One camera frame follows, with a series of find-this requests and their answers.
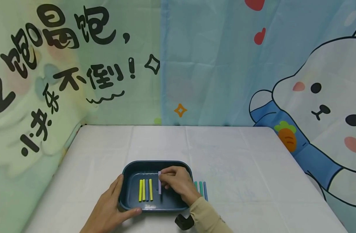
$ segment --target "pink cheek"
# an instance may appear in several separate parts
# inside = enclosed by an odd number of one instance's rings
[[[305,84],[303,82],[296,82],[292,88],[293,91],[303,91],[305,90]]]
[[[356,138],[354,137],[346,137],[344,139],[345,146],[351,150],[352,152],[356,153]]]

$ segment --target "right hand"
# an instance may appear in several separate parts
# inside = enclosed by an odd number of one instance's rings
[[[161,185],[165,186],[165,189],[172,187],[174,191],[181,195],[182,200],[191,206],[197,199],[201,197],[201,194],[197,191],[195,184],[191,180],[190,174],[184,167],[168,167],[161,170],[159,176]]]

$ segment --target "bunny nose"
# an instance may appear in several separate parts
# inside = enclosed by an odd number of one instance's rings
[[[325,114],[329,114],[329,113],[331,113],[330,108],[328,108],[328,107],[327,107],[327,106],[325,106],[325,105],[321,105],[321,106],[319,106],[319,109],[320,109],[320,111],[321,111],[322,113],[325,113]]]

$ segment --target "light blue curtain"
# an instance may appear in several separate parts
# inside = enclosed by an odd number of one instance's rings
[[[162,0],[163,125],[275,130],[356,233],[356,0]]]

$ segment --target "white table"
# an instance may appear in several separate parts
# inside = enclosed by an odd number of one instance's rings
[[[157,126],[82,127],[26,233],[79,232],[100,194],[135,160],[188,164],[234,232],[347,233],[270,128]],[[181,232],[176,216],[142,214],[115,232]]]

